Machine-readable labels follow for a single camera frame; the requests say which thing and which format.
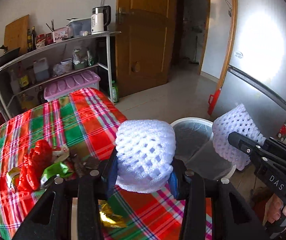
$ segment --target silver refrigerator door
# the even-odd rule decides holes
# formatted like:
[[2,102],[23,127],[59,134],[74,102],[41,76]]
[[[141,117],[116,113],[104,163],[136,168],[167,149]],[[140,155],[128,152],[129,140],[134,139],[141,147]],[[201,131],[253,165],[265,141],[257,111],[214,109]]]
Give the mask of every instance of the silver refrigerator door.
[[286,121],[286,104],[265,86],[233,68],[229,68],[212,117],[217,118],[244,104],[259,131],[275,137]]
[[230,65],[260,81],[286,101],[284,0],[238,0]]

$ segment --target wooden cutting board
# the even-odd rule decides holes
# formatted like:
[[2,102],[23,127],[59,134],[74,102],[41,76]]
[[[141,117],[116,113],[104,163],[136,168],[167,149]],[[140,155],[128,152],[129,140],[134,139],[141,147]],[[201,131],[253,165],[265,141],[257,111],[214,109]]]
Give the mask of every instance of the wooden cutting board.
[[20,56],[27,53],[28,18],[29,15],[25,15],[5,27],[4,46],[8,46],[8,50],[21,47]]

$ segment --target green plastic bottle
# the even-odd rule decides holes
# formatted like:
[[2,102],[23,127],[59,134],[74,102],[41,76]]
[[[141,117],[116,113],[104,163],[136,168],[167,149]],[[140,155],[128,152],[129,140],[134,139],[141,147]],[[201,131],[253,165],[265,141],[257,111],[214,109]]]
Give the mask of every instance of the green plastic bottle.
[[118,99],[118,89],[117,89],[117,84],[115,83],[114,80],[112,80],[112,96],[113,96],[113,102],[117,103],[119,101]]

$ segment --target baseboard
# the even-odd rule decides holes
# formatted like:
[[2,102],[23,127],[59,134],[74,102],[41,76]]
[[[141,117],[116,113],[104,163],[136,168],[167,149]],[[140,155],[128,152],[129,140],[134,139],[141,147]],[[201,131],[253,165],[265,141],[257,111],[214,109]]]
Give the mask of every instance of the baseboard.
[[204,71],[201,71],[201,74],[200,74],[200,75],[203,76],[203,77],[208,78],[209,80],[214,81],[215,83],[218,83],[218,82],[219,82],[219,79],[218,79],[218,78],[216,78],[216,77],[214,77],[214,76],[212,76],[212,75],[210,75],[210,74],[208,74],[208,73],[205,73]]

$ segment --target trash can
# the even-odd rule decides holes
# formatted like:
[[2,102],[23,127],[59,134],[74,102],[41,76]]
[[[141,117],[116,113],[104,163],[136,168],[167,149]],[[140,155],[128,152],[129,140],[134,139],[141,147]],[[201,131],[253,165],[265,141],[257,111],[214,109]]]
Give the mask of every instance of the trash can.
[[219,156],[213,147],[212,122],[187,117],[171,123],[175,132],[175,157],[205,179],[230,178],[236,166]]

